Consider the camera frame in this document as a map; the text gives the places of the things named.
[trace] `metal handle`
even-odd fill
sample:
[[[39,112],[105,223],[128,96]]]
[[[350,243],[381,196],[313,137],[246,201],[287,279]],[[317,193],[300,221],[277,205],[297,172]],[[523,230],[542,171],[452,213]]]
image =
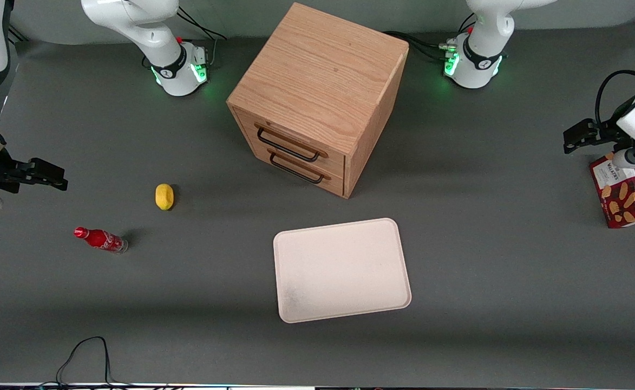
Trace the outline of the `metal handle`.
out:
[[[292,155],[293,157],[299,158],[302,161],[305,161],[307,163],[314,163],[315,160],[317,160],[317,158],[319,157],[319,152],[315,152],[315,155],[312,156],[312,157],[307,157],[307,156],[304,156],[304,155],[302,155],[300,153],[296,153],[296,152],[292,151],[291,149],[285,148],[284,146],[281,146],[281,145],[279,145],[278,143],[276,143],[274,141],[269,141],[268,139],[262,137],[262,133],[264,131],[265,131],[265,129],[260,127],[260,130],[257,131],[257,138],[259,138],[260,141],[262,141],[263,143],[265,143],[267,145],[273,146],[273,147],[277,148],[278,150],[283,151],[285,153],[288,153],[288,154]]]
[[[305,180],[308,183],[312,183],[312,184],[322,183],[322,179],[324,179],[324,175],[320,175],[319,178],[317,178],[317,179],[308,178],[306,175],[303,175],[302,173],[298,173],[297,171],[291,170],[289,167],[283,166],[280,163],[274,161],[273,158],[275,158],[275,157],[276,157],[276,153],[272,153],[272,156],[270,157],[270,162],[272,163],[273,166],[279,168],[280,170],[288,172],[291,175],[298,176],[302,180]]]

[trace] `wood grain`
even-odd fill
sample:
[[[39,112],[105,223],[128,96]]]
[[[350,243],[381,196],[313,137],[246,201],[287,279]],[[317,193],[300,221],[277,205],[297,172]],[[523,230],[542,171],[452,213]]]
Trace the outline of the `wood grain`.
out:
[[[262,160],[265,163],[271,164],[270,157],[272,157],[272,153],[274,152],[270,148],[263,148],[263,149],[257,150],[257,153],[255,153],[255,157]],[[338,195],[339,197],[342,197],[344,195],[344,179],[343,178],[337,177],[335,175],[330,175],[329,173],[317,171],[312,167],[307,167],[303,165],[303,162],[295,160],[294,158],[291,158],[288,155],[281,154],[280,152],[275,154],[276,154],[276,157],[274,159],[275,162],[283,166],[286,166],[287,168],[290,168],[291,170],[297,171],[301,175],[305,175],[308,178],[312,178],[312,179],[317,179],[320,177],[320,175],[324,176],[322,179],[322,182],[320,182],[319,184],[310,184],[310,183],[307,183],[305,180],[302,180],[298,177],[295,177],[296,181],[314,185],[315,187],[320,187],[322,188],[322,190],[327,190],[328,192],[334,193],[334,195]],[[283,171],[278,170],[278,168],[277,168],[277,171],[280,172],[280,174],[282,175],[287,174]]]
[[[394,107],[402,40],[294,3],[226,103],[257,158],[272,153],[349,198]],[[310,163],[262,143],[266,138]]]
[[[258,118],[258,116],[248,113],[243,109],[235,108],[232,109],[232,111],[236,117],[236,121],[238,121],[238,126],[240,126],[243,131],[245,140],[250,143],[253,153],[261,148],[270,148],[275,151],[280,151],[270,145],[267,145],[266,143],[263,143],[257,137],[258,127],[264,126],[267,131],[265,131],[263,138],[269,141],[274,141],[291,151],[305,156],[312,156],[315,153],[319,153],[319,158],[317,158],[315,162],[303,162],[306,166],[315,166],[318,170],[332,173],[340,178],[344,177],[345,159],[342,154],[325,146],[311,145],[312,142],[310,140],[292,140],[290,136],[285,135],[285,131],[278,130],[275,126],[273,126],[272,122],[262,121]]]
[[[408,45],[295,3],[230,104],[351,155]]]
[[[393,74],[389,79],[389,84],[384,90],[374,114],[371,116],[370,122],[366,127],[366,131],[361,135],[354,154],[346,161],[346,167],[344,170],[345,198],[349,198],[351,196],[356,182],[358,181],[358,178],[360,178],[361,173],[363,173],[363,169],[370,158],[372,149],[375,148],[375,144],[377,143],[377,140],[379,140],[379,136],[382,134],[384,126],[387,125],[389,116],[392,114],[394,102],[397,99],[397,92],[399,91],[399,83],[401,82],[402,73],[404,72],[404,63],[406,62],[407,54],[408,53],[404,53],[401,58],[399,58],[399,63],[393,70]]]

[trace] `red bottle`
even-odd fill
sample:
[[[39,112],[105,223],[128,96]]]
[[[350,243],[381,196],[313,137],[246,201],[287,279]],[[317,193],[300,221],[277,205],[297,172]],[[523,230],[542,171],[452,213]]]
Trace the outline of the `red bottle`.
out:
[[[84,227],[77,227],[74,230],[74,237],[80,238],[96,249],[107,250],[114,254],[123,254],[127,250],[126,239],[100,229],[89,230]]]

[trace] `gray wall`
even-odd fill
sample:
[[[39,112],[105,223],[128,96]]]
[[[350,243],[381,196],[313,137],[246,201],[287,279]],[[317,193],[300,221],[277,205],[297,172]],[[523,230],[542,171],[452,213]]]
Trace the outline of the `gray wall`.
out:
[[[269,36],[292,0],[181,0],[199,24],[228,36]],[[310,7],[377,30],[451,31],[469,14],[463,0],[302,0]],[[610,27],[635,20],[635,0],[558,0],[514,13],[519,29]],[[80,0],[16,2],[12,22],[33,39],[62,44],[125,42],[94,25]],[[167,24],[176,35],[202,37],[179,18]]]

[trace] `gray table surface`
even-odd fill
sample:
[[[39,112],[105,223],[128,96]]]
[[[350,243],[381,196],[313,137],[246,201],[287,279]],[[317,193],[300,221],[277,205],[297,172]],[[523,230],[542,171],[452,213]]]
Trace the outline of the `gray table surface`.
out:
[[[481,90],[412,53],[350,200],[245,144],[225,99],[263,42],[220,42],[211,82],[184,98],[133,44],[23,50],[0,131],[70,185],[3,195],[0,381],[50,380],[102,335],[129,382],[635,388],[635,227],[605,227],[587,169],[605,150],[562,153],[602,79],[635,69],[635,24],[517,32]],[[634,93],[614,79],[604,112]],[[176,185],[171,212],[159,183]],[[378,217],[399,224],[411,306],[283,323],[273,236]],[[131,249],[93,250],[78,225]],[[101,380],[100,348],[65,380]]]

